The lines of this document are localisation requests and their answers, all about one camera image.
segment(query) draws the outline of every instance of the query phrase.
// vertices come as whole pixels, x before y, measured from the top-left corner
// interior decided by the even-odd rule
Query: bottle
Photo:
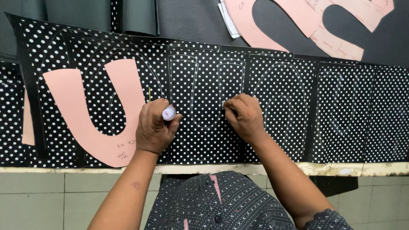
[[[172,105],[168,105],[165,110],[162,112],[163,120],[171,121],[176,116],[176,109]]]

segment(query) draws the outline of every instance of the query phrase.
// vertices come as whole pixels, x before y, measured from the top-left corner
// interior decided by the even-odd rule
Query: gray floor tile
[[[162,174],[153,174],[151,182],[149,184],[148,191],[159,191],[161,178],[162,178]]]
[[[373,185],[400,185],[402,178],[400,176],[374,176]]]
[[[328,201],[338,210],[339,194],[335,196],[327,197]]]
[[[400,179],[403,185],[409,185],[409,176],[401,176]]]
[[[0,229],[63,229],[64,193],[0,194],[0,204]]]
[[[358,177],[359,186],[371,186],[373,182],[373,176],[360,176]]]
[[[109,192],[121,174],[67,173],[65,192]]]
[[[338,212],[349,224],[368,222],[371,192],[371,186],[361,186],[339,195]]]
[[[267,176],[266,175],[247,175],[257,186],[262,189],[267,188]]]
[[[402,188],[400,190],[398,219],[409,220],[409,185],[402,185]]]
[[[396,221],[368,223],[368,230],[396,230]]]
[[[62,173],[0,173],[0,193],[64,192]]]
[[[108,192],[65,194],[64,230],[87,229]]]
[[[409,221],[397,221],[396,230],[409,230]]]
[[[355,223],[351,224],[351,228],[353,230],[366,230],[368,227],[368,223]]]
[[[269,189],[271,189],[271,188],[273,188],[272,186],[271,186],[271,183],[270,183],[270,180],[267,178],[267,188]]]
[[[144,212],[142,213],[141,227],[139,228],[139,230],[143,230],[145,228],[146,221],[148,220],[149,213],[151,212],[157,194],[158,191],[148,191],[148,193],[146,194]]]
[[[395,221],[398,218],[400,185],[372,187],[369,222]]]

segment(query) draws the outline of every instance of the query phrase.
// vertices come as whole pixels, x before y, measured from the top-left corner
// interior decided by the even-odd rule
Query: patterned shirt
[[[145,230],[296,230],[283,206],[234,171],[166,178]],[[352,230],[336,211],[315,214],[306,230]]]

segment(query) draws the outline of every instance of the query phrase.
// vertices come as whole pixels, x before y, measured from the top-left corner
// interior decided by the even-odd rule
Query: gray fabric
[[[44,0],[21,0],[21,16],[47,21]]]
[[[110,0],[45,0],[48,21],[110,31]]]
[[[220,45],[248,46],[232,39],[217,4],[219,0],[158,0],[161,36]],[[395,9],[371,33],[353,15],[333,5],[324,12],[325,27],[334,35],[365,49],[362,61],[409,66],[409,1],[395,0]],[[290,52],[327,56],[306,38],[288,15],[271,0],[253,7],[257,26]]]
[[[154,0],[124,1],[124,30],[156,36],[156,7]]]
[[[21,1],[0,0],[0,57],[2,59],[16,59],[17,42],[14,37],[13,28],[3,11],[20,14]]]
[[[17,60],[17,42],[4,12],[46,20],[43,0],[0,0],[0,59]]]

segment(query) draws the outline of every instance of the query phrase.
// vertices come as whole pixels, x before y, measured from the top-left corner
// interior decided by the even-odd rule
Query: forearm
[[[260,158],[278,200],[293,217],[298,229],[315,213],[334,209],[321,191],[292,162],[287,154],[267,134],[253,146]]]
[[[109,192],[88,230],[139,229],[146,193],[158,155],[136,151],[131,162]]]

